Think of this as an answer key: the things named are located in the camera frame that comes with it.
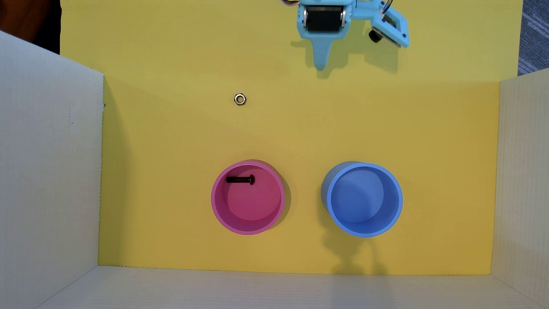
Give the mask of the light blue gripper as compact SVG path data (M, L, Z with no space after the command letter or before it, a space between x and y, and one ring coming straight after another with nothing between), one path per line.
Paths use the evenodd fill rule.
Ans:
M346 36L355 8L356 1L299 1L298 33L311 40L317 71L326 68L334 39Z

